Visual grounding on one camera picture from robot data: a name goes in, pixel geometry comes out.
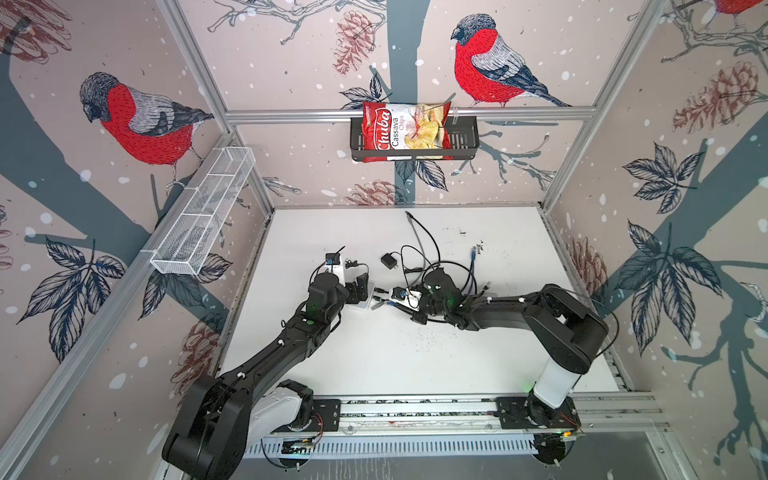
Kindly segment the black power adapter with cord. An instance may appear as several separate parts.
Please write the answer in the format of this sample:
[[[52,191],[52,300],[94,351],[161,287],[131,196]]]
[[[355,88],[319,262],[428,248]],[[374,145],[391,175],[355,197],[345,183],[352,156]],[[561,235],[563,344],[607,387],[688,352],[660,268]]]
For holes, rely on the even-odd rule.
[[[346,259],[344,261],[344,268],[345,269],[354,269],[354,268],[358,268],[358,267],[364,267],[365,268],[365,274],[366,275],[370,274],[370,267],[368,266],[367,263],[360,262],[358,260],[350,260],[350,259]]]

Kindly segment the white network switch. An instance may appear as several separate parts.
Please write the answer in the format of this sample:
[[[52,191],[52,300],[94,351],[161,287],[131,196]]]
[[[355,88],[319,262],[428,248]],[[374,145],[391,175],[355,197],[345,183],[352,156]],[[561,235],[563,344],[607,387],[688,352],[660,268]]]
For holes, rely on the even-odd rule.
[[[363,310],[363,311],[367,310],[371,306],[371,303],[373,300],[374,288],[375,288],[375,283],[372,281],[369,281],[366,287],[366,298],[364,300],[359,301],[356,304],[351,304],[351,307],[359,310]]]

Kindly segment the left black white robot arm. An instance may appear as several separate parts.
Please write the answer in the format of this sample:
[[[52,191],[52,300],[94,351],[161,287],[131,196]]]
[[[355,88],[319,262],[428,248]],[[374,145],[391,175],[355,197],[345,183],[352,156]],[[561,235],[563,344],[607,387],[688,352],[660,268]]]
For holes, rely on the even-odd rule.
[[[194,479],[229,479],[251,445],[272,431],[311,422],[311,389],[282,377],[308,359],[336,326],[350,296],[338,276],[317,274],[281,333],[240,366],[200,376],[182,399],[161,456]]]

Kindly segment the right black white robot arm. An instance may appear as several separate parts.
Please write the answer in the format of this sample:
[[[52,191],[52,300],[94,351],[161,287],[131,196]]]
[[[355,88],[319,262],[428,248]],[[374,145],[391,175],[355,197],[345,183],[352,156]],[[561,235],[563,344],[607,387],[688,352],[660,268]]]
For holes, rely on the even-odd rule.
[[[549,355],[524,402],[526,417],[536,426],[550,426],[565,415],[568,394],[602,354],[609,333],[605,321],[556,284],[520,296],[464,294],[444,269],[433,268],[418,292],[418,302],[406,309],[418,324],[436,321],[463,331],[532,332]]]

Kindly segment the red cassava chips bag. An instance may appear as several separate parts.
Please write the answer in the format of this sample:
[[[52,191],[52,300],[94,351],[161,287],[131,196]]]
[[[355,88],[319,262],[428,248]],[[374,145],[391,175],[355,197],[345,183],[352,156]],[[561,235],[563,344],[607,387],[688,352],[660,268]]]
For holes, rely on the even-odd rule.
[[[446,121],[451,103],[398,104],[364,102],[362,150],[393,153],[449,149]]]

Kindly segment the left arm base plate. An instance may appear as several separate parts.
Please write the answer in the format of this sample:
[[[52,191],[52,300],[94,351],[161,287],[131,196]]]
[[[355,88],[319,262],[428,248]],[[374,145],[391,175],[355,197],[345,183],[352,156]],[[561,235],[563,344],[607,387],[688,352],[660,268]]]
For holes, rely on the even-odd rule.
[[[312,408],[300,409],[299,418],[291,424],[275,430],[275,433],[309,435],[337,432],[341,417],[340,399],[320,399],[312,402]]]

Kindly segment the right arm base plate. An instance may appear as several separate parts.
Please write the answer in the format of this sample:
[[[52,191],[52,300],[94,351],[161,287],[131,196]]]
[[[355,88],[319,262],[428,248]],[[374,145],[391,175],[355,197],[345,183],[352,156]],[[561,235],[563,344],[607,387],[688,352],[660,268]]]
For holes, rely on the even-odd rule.
[[[557,408],[548,406],[532,395],[497,397],[494,402],[495,416],[503,430],[581,428],[575,403],[569,396]]]

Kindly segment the black wall basket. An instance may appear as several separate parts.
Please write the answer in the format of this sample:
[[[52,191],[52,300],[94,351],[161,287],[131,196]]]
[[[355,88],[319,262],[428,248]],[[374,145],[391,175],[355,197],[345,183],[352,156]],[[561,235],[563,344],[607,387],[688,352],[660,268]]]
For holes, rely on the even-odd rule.
[[[450,147],[431,150],[366,150],[362,125],[361,117],[351,120],[349,148],[352,159],[357,162],[370,163],[375,158],[385,161],[472,160],[479,149],[476,117],[452,116],[445,125],[445,139],[450,141]]]

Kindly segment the aluminium mounting rail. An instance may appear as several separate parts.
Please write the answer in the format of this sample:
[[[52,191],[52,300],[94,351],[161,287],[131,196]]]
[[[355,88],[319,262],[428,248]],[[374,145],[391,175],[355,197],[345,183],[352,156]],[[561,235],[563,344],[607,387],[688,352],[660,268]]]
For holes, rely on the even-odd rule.
[[[603,392],[571,396],[581,421],[574,430],[503,430],[494,400],[482,395],[342,397],[338,435],[419,435],[492,433],[667,431],[669,422],[649,393]]]

